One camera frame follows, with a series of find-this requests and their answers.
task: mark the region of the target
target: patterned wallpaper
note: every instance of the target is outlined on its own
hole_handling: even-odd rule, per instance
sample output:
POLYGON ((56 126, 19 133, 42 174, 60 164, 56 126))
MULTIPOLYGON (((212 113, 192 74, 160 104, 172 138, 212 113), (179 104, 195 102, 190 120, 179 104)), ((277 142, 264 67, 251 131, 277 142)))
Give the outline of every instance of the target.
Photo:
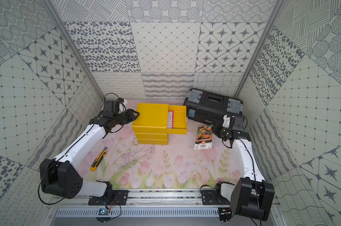
POLYGON ((102 92, 128 98, 185 98, 192 86, 233 96, 276 4, 51 1, 102 92))
POLYGON ((40 162, 67 147, 101 106, 40 1, 0 1, 0 225, 39 223, 47 209, 37 197, 40 162))
POLYGON ((341 225, 341 1, 286 1, 238 98, 289 225, 341 225))

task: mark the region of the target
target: yellow box cutter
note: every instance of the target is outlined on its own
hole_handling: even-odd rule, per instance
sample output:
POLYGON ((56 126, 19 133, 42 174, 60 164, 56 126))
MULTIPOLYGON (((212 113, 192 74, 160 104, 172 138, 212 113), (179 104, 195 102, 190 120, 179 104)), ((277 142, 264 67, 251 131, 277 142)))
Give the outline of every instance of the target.
POLYGON ((106 152, 107 152, 107 147, 105 147, 103 151, 100 153, 100 155, 94 160, 93 164, 91 165, 90 171, 96 170, 101 160, 104 158, 106 152))

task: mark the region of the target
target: black cable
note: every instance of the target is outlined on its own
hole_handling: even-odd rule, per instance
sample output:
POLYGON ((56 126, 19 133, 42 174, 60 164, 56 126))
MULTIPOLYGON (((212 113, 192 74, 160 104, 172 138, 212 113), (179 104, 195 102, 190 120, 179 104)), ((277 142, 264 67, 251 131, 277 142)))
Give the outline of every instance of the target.
POLYGON ((259 220, 260 220, 260 226, 262 226, 262 222, 261 222, 261 214, 260 214, 260 206, 259 206, 259 203, 258 203, 258 194, 257 194, 257 182, 256 182, 256 171, 255 171, 255 165, 253 163, 253 158, 252 158, 252 155, 251 153, 248 151, 245 143, 240 139, 240 141, 243 143, 243 145, 245 146, 248 154, 250 155, 251 157, 251 160, 252 160, 252 167, 253 167, 253 176, 255 177, 255 190, 256 190, 256 198, 257 198, 257 207, 258 207, 258 217, 259 217, 259 220))
POLYGON ((245 126, 245 128, 247 127, 247 125, 248 125, 248 119, 247 119, 247 117, 244 115, 244 114, 242 114, 243 115, 243 117, 245 117, 245 119, 246 119, 246 126, 245 126))
POLYGON ((203 188, 203 187, 210 187, 210 188, 213 188, 213 189, 215 190, 214 187, 211 187, 211 186, 209 186, 209 185, 204 184, 204 185, 202 185, 202 186, 199 188, 199 192, 200 192, 201 194, 202 194, 202 192, 200 191, 200 189, 203 188))
MULTIPOLYGON (((91 128, 86 132, 86 134, 93 128, 93 126, 94 126, 94 124, 93 124, 93 125, 91 126, 91 128)), ((41 201, 42 203, 44 203, 45 205, 54 205, 54 204, 57 204, 58 202, 62 201, 63 199, 65 199, 65 198, 62 198, 62 199, 60 199, 59 201, 54 202, 54 203, 46 203, 46 202, 44 202, 44 201, 41 199, 41 197, 40 197, 40 186, 41 186, 41 182, 43 181, 45 175, 48 173, 49 169, 50 169, 51 167, 53 167, 53 165, 55 165, 56 162, 58 162, 60 159, 62 159, 64 156, 66 156, 66 154, 69 152, 69 150, 70 150, 70 149, 71 149, 79 140, 81 140, 81 138, 78 139, 78 140, 77 140, 77 141, 76 141, 76 142, 75 142, 75 143, 74 143, 74 144, 65 152, 65 154, 64 154, 63 156, 61 156, 61 157, 60 157, 58 160, 56 160, 51 166, 49 166, 49 167, 47 168, 45 174, 41 177, 39 186, 37 187, 37 196, 39 197, 40 201, 41 201)))
POLYGON ((223 143, 223 145, 224 145, 225 147, 227 147, 227 148, 232 148, 232 147, 226 146, 226 145, 224 144, 223 140, 222 140, 222 143, 223 143))
POLYGON ((124 126, 124 124, 123 124, 122 127, 120 127, 120 129, 118 129, 117 131, 115 131, 115 132, 109 131, 109 133, 116 133, 116 132, 118 132, 119 130, 121 130, 121 129, 123 128, 123 126, 124 126))
POLYGON ((255 223, 256 226, 258 226, 258 225, 256 224, 256 222, 255 222, 252 218, 250 218, 250 219, 253 221, 253 223, 255 223))
POLYGON ((122 206, 120 205, 120 203, 117 201, 117 203, 118 203, 118 205, 119 205, 119 207, 120 207, 120 213, 119 213, 119 215, 118 216, 116 216, 116 217, 113 217, 113 218, 111 218, 110 220, 113 220, 113 219, 115 219, 115 218, 117 218, 117 217, 119 217, 120 215, 122 215, 122 206))
POLYGON ((107 94, 105 94, 105 96, 104 96, 104 100, 105 100, 105 97, 106 97, 108 94, 114 94, 115 96, 117 96, 117 97, 119 98, 119 96, 118 96, 117 94, 115 94, 115 93, 107 93, 107 94))

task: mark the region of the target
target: vent grille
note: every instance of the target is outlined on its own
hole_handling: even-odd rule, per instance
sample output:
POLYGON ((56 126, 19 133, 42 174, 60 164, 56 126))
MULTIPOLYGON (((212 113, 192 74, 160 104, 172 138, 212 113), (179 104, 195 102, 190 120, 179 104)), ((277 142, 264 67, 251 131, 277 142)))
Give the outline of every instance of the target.
MULTIPOLYGON (((104 208, 59 208, 57 217, 94 217, 99 210, 104 208)), ((115 217, 120 214, 119 208, 112 208, 110 215, 102 217, 115 217)), ((155 207, 126 207, 122 209, 121 217, 210 217, 218 216, 218 208, 213 207, 174 207, 174 208, 155 208, 155 207)))

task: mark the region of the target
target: floral tablecloth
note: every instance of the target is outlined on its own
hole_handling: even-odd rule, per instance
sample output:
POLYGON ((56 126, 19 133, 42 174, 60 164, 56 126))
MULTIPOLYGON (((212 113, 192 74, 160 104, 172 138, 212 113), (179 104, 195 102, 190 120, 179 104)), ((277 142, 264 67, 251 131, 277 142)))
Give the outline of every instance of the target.
POLYGON ((193 150, 197 128, 204 124, 188 120, 187 125, 186 135, 169 134, 168 145, 138 144, 132 125, 125 125, 97 142, 78 173, 86 180, 109 181, 114 188, 128 189, 199 188, 203 184, 214 186, 219 180, 237 183, 240 172, 236 154, 215 136, 211 149, 193 150), (104 159, 95 171, 90 171, 104 147, 104 159))

